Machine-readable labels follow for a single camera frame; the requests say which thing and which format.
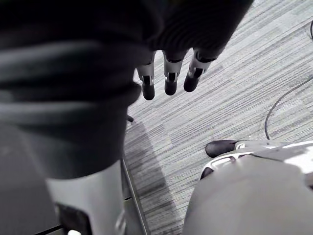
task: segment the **striped carpet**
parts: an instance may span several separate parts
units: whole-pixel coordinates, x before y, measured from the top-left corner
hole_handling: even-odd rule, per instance
[[[180,234],[207,142],[265,139],[274,102],[313,76],[312,0],[256,0],[224,52],[193,93],[183,90],[192,51],[184,59],[178,90],[164,92],[163,56],[155,58],[152,101],[129,108],[126,161],[153,235]],[[277,106],[269,120],[273,139],[313,137],[313,81]]]

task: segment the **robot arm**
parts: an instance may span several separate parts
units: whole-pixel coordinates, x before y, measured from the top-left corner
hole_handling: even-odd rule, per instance
[[[0,89],[10,93],[0,121],[19,128],[66,233],[124,233],[119,160],[140,94],[134,69],[157,49],[216,54],[251,2],[0,3]]]

